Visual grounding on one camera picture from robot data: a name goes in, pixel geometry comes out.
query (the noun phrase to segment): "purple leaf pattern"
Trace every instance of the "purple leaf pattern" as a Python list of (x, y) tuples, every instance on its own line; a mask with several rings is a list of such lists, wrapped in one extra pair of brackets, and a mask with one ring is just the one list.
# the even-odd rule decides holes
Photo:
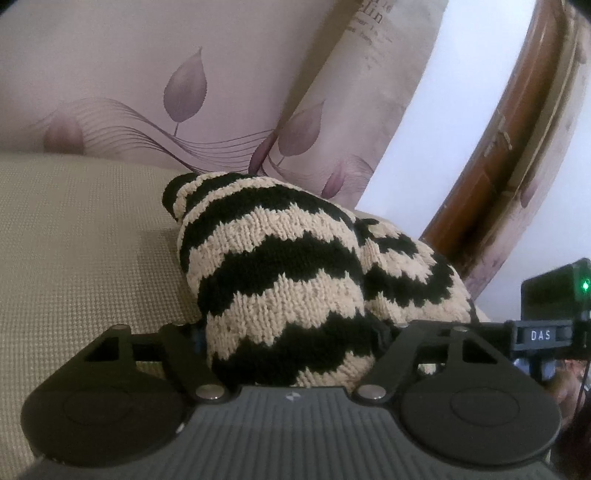
[(277, 140), (277, 132), (272, 131), (271, 134), (263, 140), (263, 142), (252, 153), (251, 161), (248, 164), (248, 174), (256, 175), (259, 173), (262, 163), (265, 161), (267, 155), (271, 151), (271, 147)]
[(206, 93), (207, 79), (199, 48), (170, 77), (164, 89), (164, 108), (170, 118), (179, 124), (201, 109)]
[(281, 155), (302, 155), (314, 145), (320, 135), (323, 106), (322, 101), (290, 118), (279, 134), (278, 147)]
[(339, 162), (329, 179), (326, 181), (320, 196), (324, 199), (331, 199), (334, 197), (345, 183), (345, 169), (343, 163)]
[(65, 113), (57, 113), (43, 136), (43, 151), (83, 155), (84, 134), (76, 118)]

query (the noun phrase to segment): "beige cushion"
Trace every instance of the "beige cushion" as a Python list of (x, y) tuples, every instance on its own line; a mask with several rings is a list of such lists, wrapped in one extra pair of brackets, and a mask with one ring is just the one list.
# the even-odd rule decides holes
[(0, 479), (33, 459), (26, 396), (115, 323), (134, 332), (197, 309), (160, 203), (177, 171), (0, 154)]

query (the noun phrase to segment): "metal screw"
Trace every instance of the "metal screw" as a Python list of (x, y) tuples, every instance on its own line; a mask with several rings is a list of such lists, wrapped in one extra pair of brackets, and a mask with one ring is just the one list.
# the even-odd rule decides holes
[(201, 385), (195, 393), (202, 400), (217, 400), (224, 395), (224, 388), (221, 385)]
[(386, 390), (379, 385), (361, 385), (357, 389), (357, 395), (366, 400), (379, 400), (386, 396)]

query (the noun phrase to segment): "striped knitted hat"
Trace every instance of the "striped knitted hat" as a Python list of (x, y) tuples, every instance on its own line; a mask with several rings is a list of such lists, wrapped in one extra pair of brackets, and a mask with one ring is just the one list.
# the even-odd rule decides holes
[(293, 185), (189, 173), (163, 205), (180, 225), (209, 365), (231, 388), (351, 390), (375, 362), (370, 316), (476, 321), (457, 272), (427, 245)]

